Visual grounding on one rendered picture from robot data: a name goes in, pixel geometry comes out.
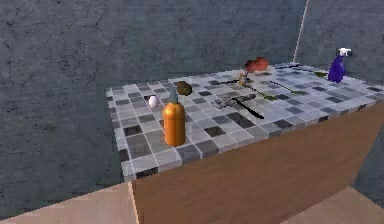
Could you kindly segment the brown potato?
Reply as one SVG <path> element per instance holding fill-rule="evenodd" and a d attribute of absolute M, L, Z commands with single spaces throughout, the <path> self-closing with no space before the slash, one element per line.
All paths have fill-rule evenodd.
<path fill-rule="evenodd" d="M 177 89 L 177 92 L 180 94 L 180 95 L 184 95 L 184 96 L 188 96 L 192 93 L 192 87 L 190 84 L 188 84 L 187 82 L 185 81 L 178 81 L 176 83 L 176 89 Z"/>

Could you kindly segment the black handled spatula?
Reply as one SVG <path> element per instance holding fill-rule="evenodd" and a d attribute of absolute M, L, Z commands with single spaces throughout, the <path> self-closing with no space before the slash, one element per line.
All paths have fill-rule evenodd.
<path fill-rule="evenodd" d="M 263 116 L 253 109 L 249 108 L 247 105 L 244 104 L 245 101 L 250 100 L 250 96 L 239 96 L 239 97 L 233 97 L 232 100 L 235 101 L 237 104 L 242 106 L 244 109 L 246 109 L 250 114 L 252 114 L 254 117 L 258 119 L 263 119 Z"/>

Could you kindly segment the purple spray bottle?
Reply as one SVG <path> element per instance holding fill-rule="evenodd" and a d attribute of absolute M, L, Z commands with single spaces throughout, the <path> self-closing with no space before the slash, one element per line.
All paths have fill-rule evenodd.
<path fill-rule="evenodd" d="M 327 78 L 329 81 L 339 83 L 342 81 L 345 74 L 345 67 L 343 65 L 343 58 L 352 55 L 350 48 L 339 48 L 336 53 L 336 58 L 332 62 Z"/>

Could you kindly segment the orange bottle with grey cap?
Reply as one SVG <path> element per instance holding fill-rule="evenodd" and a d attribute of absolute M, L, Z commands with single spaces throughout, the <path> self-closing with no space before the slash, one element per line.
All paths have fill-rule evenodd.
<path fill-rule="evenodd" d="M 172 89 L 168 103 L 163 109 L 163 126 L 165 142 L 169 146 L 177 147 L 185 143 L 185 109 L 178 101 L 176 89 Z"/>

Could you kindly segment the wooden counter with tiled top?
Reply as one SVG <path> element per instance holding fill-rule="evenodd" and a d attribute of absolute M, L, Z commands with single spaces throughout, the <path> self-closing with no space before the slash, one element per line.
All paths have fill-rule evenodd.
<path fill-rule="evenodd" d="M 181 98 L 185 143 L 164 139 L 172 79 L 106 92 L 124 178 L 139 224 L 280 224 L 344 189 L 384 122 L 384 86 L 345 77 L 333 83 L 270 67 L 240 86 L 237 71 L 192 76 Z M 211 102 L 250 96 L 223 109 Z"/>

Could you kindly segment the grey wrench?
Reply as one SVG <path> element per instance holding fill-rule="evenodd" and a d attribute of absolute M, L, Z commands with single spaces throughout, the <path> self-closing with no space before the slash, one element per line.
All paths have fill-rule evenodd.
<path fill-rule="evenodd" d="M 212 101 L 211 104 L 217 109 L 223 109 L 235 105 L 236 101 L 232 97 L 223 97 Z"/>

